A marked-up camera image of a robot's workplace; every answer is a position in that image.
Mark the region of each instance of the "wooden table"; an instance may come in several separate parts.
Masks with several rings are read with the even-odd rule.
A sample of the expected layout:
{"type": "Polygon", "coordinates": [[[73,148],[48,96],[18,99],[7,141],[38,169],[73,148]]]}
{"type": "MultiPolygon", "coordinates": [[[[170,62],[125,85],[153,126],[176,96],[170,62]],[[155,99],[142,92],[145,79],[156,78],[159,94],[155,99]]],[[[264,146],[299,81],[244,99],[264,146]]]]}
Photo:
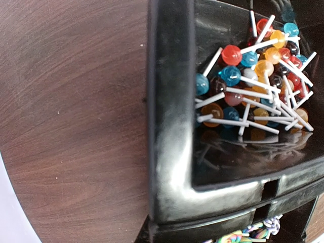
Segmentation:
{"type": "Polygon", "coordinates": [[[0,150],[43,242],[133,242],[147,215],[146,15],[146,0],[0,1],[0,150]]]}

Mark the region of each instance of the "black container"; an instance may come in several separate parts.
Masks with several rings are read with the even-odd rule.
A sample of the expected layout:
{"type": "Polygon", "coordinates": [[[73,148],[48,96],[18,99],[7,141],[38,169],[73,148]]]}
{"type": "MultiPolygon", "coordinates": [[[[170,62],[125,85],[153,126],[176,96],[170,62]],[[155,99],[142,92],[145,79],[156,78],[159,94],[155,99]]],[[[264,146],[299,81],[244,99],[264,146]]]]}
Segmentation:
{"type": "MultiPolygon", "coordinates": [[[[219,47],[240,46],[249,37],[249,5],[228,2],[243,8],[215,0],[150,2],[147,115],[152,238],[163,229],[195,229],[193,235],[211,229],[229,233],[296,209],[324,191],[320,68],[324,4],[319,1],[294,1],[281,8],[273,1],[255,1],[254,9],[266,16],[276,14],[275,28],[296,16],[301,53],[318,52],[307,69],[315,95],[305,104],[314,133],[281,132],[273,137],[248,130],[242,142],[235,130],[195,129],[197,70],[219,47]],[[312,6],[316,11],[309,16],[312,6]],[[258,142],[245,142],[251,136],[258,142]],[[274,142],[262,145],[267,140],[274,142]]],[[[257,21],[262,17],[256,14],[257,21]]],[[[189,237],[187,242],[196,240],[189,237]]]]}

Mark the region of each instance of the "black plastic bin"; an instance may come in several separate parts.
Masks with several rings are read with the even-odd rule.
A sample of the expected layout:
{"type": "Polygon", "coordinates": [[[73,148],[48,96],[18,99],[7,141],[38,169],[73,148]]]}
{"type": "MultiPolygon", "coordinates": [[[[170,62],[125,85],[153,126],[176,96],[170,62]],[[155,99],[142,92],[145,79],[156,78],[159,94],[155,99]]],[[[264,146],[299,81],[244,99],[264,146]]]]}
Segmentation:
{"type": "Polygon", "coordinates": [[[165,241],[164,232],[172,232],[165,234],[172,235],[167,242],[202,242],[290,212],[324,191],[324,3],[300,0],[291,6],[289,2],[255,1],[254,11],[257,21],[264,17],[260,14],[275,14],[276,28],[284,21],[296,21],[301,53],[318,52],[308,67],[315,95],[305,104],[315,130],[282,132],[278,138],[254,131],[245,136],[245,141],[260,137],[256,144],[275,140],[265,148],[255,143],[242,146],[237,131],[195,129],[194,121],[195,74],[219,47],[246,42],[249,4],[150,1],[147,116],[152,242],[165,241]]]}

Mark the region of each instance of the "brown wooden surface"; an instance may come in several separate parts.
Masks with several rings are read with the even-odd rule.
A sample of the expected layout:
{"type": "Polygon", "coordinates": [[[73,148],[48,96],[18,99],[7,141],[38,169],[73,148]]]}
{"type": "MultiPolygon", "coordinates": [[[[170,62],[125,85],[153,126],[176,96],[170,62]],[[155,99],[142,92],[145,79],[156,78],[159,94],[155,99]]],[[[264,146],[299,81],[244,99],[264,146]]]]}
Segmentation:
{"type": "Polygon", "coordinates": [[[0,1],[0,150],[43,242],[132,242],[145,219],[146,13],[0,1]]]}

